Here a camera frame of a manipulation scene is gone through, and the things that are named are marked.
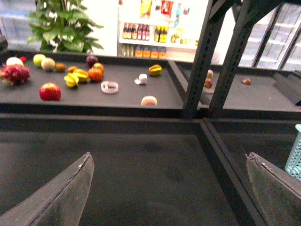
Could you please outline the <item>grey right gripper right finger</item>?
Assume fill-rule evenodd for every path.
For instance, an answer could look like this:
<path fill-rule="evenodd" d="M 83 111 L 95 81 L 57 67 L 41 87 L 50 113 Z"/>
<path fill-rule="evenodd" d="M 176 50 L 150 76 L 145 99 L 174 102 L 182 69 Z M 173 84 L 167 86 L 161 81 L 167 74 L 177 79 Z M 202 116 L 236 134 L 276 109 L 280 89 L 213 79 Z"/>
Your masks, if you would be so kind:
<path fill-rule="evenodd" d="M 301 224 L 301 182 L 251 152 L 246 168 L 255 198 L 269 226 Z"/>

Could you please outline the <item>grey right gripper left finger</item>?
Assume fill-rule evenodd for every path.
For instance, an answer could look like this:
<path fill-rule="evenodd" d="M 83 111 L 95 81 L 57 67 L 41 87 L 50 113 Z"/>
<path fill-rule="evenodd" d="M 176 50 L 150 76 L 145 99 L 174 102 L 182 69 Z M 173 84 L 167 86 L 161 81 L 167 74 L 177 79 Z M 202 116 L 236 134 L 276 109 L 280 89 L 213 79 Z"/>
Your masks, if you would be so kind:
<path fill-rule="evenodd" d="M 94 174 L 86 153 L 27 199 L 0 217 L 2 226 L 77 226 Z"/>

